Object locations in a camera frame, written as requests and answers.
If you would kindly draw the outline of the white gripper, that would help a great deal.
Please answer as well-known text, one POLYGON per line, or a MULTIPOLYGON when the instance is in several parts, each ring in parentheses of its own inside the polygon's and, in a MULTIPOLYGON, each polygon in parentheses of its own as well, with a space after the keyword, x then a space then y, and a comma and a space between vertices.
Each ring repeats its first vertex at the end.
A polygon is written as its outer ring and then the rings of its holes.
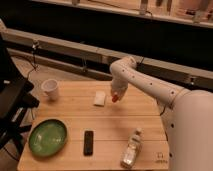
POLYGON ((126 90, 128 88, 128 83, 121 79, 113 78, 111 82, 111 97, 114 98, 116 93, 119 94, 119 100, 122 100, 125 96, 126 90))

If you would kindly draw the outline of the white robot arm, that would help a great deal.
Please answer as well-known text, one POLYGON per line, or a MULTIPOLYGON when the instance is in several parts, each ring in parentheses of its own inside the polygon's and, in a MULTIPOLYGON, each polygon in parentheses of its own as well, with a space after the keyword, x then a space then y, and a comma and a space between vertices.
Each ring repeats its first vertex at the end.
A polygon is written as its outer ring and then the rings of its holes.
POLYGON ((213 171, 213 93, 189 90, 140 73, 132 56, 110 65, 113 102, 132 84, 173 111, 169 171, 213 171))

